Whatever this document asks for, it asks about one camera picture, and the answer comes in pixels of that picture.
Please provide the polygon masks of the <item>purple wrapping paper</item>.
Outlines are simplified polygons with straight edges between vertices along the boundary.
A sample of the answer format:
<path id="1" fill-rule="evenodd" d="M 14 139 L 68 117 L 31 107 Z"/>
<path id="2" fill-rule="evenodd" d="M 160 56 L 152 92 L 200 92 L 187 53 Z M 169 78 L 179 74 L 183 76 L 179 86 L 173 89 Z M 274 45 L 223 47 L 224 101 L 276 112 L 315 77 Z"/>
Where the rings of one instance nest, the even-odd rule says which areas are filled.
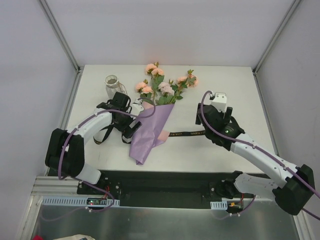
<path id="1" fill-rule="evenodd" d="M 129 157 L 134 159 L 137 165 L 143 165 L 152 148 L 164 143 L 158 144 L 157 139 L 174 107 L 173 104 L 153 106 L 147 102 L 142 106 L 144 111 L 137 118 L 141 127 L 133 134 L 129 150 Z"/>

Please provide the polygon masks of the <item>pink wrapping paper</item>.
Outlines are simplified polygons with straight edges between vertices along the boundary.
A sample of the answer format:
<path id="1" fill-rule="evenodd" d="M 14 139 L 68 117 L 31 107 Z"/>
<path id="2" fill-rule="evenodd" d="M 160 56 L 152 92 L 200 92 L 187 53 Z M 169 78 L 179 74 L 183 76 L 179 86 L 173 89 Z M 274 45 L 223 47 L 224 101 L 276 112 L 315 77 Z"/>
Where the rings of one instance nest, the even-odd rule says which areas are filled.
<path id="1" fill-rule="evenodd" d="M 170 135 L 169 131 L 162 130 L 157 139 L 159 141 L 165 142 L 168 139 L 169 135 Z"/>

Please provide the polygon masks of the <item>black printed ribbon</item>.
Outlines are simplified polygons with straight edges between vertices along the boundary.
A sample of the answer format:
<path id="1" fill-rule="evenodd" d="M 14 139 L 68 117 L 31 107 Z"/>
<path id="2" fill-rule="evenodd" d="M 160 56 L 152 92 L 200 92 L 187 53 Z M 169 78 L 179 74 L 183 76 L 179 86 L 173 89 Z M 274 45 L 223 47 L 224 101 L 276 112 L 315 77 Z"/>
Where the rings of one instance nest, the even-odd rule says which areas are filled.
<path id="1" fill-rule="evenodd" d="M 113 129 L 117 129 L 119 131 L 119 127 L 113 123 L 109 126 L 102 128 L 98 133 L 93 136 L 93 141 L 95 144 L 100 145 L 110 136 Z M 204 130 L 197 131 L 178 131 L 178 132 L 170 132 L 169 137 L 195 137 L 195 136 L 204 136 Z M 157 144 L 164 143 L 163 141 L 158 140 Z"/>

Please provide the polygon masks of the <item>pink artificial flower bunch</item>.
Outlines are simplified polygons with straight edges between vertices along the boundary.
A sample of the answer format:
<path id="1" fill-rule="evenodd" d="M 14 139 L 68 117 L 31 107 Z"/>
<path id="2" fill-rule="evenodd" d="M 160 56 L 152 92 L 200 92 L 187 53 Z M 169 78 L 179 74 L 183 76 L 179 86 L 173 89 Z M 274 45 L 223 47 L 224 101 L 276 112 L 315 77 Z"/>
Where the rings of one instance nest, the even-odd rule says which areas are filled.
<path id="1" fill-rule="evenodd" d="M 137 83 L 135 90 L 145 102 L 156 106 L 175 104 L 183 99 L 182 94 L 188 88 L 194 88 L 199 83 L 192 69 L 176 80 L 165 81 L 165 73 L 158 62 L 146 65 L 144 72 L 150 79 Z"/>

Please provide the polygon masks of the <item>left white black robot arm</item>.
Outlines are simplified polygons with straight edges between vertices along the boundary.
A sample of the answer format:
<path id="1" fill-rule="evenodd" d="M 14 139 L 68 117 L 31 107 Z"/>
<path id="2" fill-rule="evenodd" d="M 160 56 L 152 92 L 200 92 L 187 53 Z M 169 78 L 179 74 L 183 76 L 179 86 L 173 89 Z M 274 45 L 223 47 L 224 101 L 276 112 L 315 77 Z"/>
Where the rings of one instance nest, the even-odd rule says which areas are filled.
<path id="1" fill-rule="evenodd" d="M 130 139 L 142 125 L 136 117 L 144 111 L 143 101 L 131 102 L 128 95 L 116 92 L 112 99 L 98 104 L 88 117 L 69 129 L 56 128 L 52 133 L 45 165 L 60 171 L 61 177 L 88 182 L 88 188 L 99 195 L 105 191 L 102 172 L 85 161 L 85 145 L 102 130 L 118 130 Z"/>

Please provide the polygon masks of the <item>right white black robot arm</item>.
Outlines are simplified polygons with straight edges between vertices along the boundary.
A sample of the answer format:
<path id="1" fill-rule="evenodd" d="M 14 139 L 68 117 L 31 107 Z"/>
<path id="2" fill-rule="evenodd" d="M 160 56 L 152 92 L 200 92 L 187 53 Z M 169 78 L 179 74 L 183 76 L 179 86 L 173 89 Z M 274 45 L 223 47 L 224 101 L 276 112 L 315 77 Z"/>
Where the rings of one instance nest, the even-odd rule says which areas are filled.
<path id="1" fill-rule="evenodd" d="M 261 196 L 274 200 L 286 213 L 298 215 L 314 194 L 313 170 L 305 164 L 298 167 L 263 149 L 239 127 L 231 113 L 230 107 L 222 113 L 213 105 L 199 103 L 195 123 L 204 126 L 205 136 L 213 144 L 246 159 L 267 178 L 234 171 L 231 178 L 216 185 L 217 195 L 228 199 L 241 193 Z"/>

